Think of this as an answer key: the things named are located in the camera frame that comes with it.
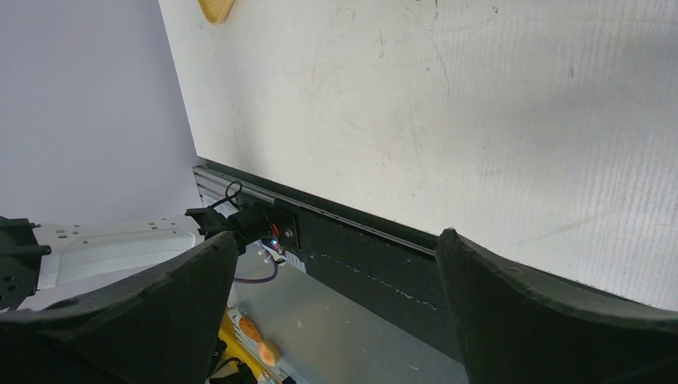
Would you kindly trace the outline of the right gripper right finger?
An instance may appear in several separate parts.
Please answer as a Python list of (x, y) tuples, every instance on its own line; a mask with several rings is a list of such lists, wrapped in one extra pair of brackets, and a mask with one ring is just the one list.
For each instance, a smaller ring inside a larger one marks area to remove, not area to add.
[(503, 258), (460, 236), (436, 261), (471, 383), (674, 383), (677, 314)]

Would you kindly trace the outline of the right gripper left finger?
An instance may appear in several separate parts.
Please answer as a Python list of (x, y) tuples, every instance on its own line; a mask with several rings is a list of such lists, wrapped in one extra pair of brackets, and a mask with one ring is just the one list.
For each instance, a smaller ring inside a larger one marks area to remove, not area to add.
[(42, 310), (1, 316), (4, 383), (203, 383), (239, 249), (218, 234)]

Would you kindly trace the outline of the yellow serving tray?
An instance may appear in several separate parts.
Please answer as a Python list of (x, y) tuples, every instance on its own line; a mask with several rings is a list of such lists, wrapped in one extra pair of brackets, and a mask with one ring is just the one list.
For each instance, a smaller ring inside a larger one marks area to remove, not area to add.
[(203, 16), (213, 25), (224, 22), (234, 3), (234, 0), (197, 0)]

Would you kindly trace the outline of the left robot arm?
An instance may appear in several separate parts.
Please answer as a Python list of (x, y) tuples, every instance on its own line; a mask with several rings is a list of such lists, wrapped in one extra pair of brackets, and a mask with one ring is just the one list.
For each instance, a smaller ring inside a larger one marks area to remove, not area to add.
[(1, 264), (1, 310), (41, 310), (49, 305), (107, 286), (165, 262), (203, 242), (187, 216), (103, 226), (42, 223), (33, 230), (42, 256), (37, 281), (21, 279)]

